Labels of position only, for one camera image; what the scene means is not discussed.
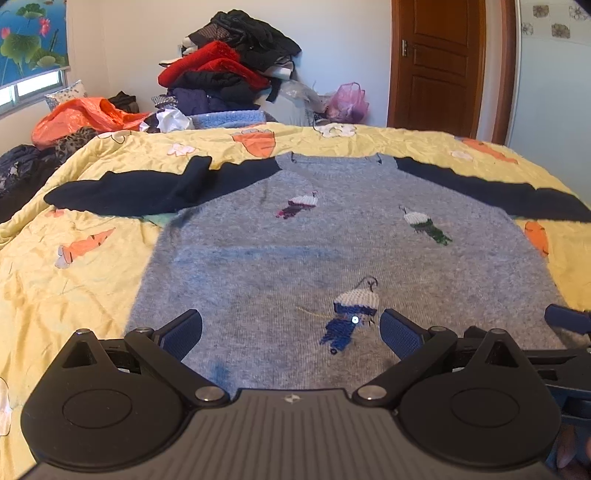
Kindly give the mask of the grey sweater with navy sleeves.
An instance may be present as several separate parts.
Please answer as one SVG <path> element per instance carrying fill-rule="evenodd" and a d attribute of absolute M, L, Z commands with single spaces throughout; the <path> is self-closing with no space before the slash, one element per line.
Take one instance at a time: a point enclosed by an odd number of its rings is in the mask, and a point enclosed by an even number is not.
<path fill-rule="evenodd" d="M 46 201 L 104 217 L 163 214 L 128 327 L 194 309 L 185 364 L 228 392 L 354 389 L 394 364 L 379 319 L 504 328 L 524 348 L 560 349 L 544 320 L 561 303 L 547 261 L 513 219 L 454 190 L 451 174 L 383 154 L 294 153 L 179 174 L 108 172 Z"/>

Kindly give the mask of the dark patterned clothes heap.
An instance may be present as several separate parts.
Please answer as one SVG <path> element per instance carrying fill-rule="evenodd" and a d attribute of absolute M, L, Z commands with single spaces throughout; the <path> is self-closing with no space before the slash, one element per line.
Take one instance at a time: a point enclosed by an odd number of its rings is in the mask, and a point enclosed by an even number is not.
<path fill-rule="evenodd" d="M 69 157 L 97 135 L 93 128 L 82 127 L 47 149 L 21 144 L 2 154 L 1 222 L 8 221 Z"/>

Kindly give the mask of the pile of dark and red clothes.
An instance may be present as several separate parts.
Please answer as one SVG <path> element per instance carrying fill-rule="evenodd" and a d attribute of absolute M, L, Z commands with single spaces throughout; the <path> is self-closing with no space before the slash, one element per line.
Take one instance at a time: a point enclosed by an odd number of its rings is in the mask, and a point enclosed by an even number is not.
<path fill-rule="evenodd" d="M 157 81 L 165 93 L 152 102 L 189 118 L 260 110 L 266 121 L 313 126 L 325 117 L 327 102 L 297 80 L 300 55 L 301 46 L 269 23 L 242 10 L 219 11 L 183 38 L 177 59 L 160 63 Z"/>

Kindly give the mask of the yellow carrot print quilt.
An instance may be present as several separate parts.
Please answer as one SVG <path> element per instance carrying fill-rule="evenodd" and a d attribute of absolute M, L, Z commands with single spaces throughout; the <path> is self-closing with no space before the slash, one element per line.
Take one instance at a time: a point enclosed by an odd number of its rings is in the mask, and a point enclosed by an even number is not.
<path fill-rule="evenodd" d="M 511 149 L 441 132 L 377 127 L 329 128 L 267 123 L 171 134 L 109 132 L 93 139 L 46 182 L 52 189 L 114 171 L 179 172 L 193 154 L 215 166 L 281 153 L 359 157 L 386 153 L 448 168 L 487 182 L 561 194 L 557 218 L 517 217 L 547 258 L 567 304 L 590 306 L 590 224 L 578 197 L 544 168 Z M 33 463 L 19 426 L 35 383 L 78 327 L 104 336 L 122 332 L 156 243 L 149 221 L 66 213 L 36 194 L 1 226 L 1 475 L 14 479 Z"/>

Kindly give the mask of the white crumpled plastic bag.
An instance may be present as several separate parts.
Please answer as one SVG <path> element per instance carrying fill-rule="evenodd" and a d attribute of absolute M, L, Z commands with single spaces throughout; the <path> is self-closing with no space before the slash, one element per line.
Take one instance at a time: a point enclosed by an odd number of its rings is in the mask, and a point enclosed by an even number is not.
<path fill-rule="evenodd" d="M 193 128 L 192 120 L 177 108 L 160 109 L 146 117 L 139 125 L 139 131 L 146 133 L 170 133 Z"/>

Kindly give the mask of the light blue towel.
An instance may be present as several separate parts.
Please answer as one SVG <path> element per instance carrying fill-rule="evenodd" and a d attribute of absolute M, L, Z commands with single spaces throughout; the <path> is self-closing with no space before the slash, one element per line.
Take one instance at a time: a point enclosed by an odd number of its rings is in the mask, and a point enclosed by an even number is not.
<path fill-rule="evenodd" d="M 190 116 L 195 129 L 242 128 L 266 123 L 266 113 L 260 110 L 221 111 Z"/>

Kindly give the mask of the orange plastic bag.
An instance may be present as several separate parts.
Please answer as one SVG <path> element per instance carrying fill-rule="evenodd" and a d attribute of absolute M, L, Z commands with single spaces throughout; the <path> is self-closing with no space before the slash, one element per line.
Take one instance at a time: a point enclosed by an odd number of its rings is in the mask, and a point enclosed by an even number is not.
<path fill-rule="evenodd" d="M 31 142 L 39 149 L 52 147 L 59 139 L 89 127 L 98 133 L 137 131 L 149 112 L 128 113 L 103 97 L 82 97 L 59 104 L 33 128 Z"/>

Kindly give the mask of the pink plastic bag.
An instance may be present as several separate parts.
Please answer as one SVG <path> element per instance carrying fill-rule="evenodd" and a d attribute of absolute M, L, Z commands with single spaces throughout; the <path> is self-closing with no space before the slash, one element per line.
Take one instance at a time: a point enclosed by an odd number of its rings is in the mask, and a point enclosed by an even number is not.
<path fill-rule="evenodd" d="M 339 86 L 329 99 L 327 118 L 332 122 L 361 124 L 369 112 L 366 90 L 358 82 Z"/>

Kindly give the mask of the floral pillow by window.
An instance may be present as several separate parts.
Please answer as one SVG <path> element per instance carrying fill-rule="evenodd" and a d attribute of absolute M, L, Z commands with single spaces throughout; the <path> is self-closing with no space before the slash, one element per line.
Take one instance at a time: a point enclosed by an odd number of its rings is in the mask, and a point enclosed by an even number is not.
<path fill-rule="evenodd" d="M 66 88 L 44 96 L 45 102 L 50 111 L 53 111 L 57 106 L 67 101 L 87 97 L 87 91 L 81 80 L 74 82 Z"/>

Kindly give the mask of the brown wooden door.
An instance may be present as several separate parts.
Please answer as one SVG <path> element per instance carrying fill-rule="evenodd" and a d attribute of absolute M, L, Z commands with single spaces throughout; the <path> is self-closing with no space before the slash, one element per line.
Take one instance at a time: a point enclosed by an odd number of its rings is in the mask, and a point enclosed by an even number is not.
<path fill-rule="evenodd" d="M 518 83 L 516 1 L 394 1 L 390 127 L 505 144 Z"/>

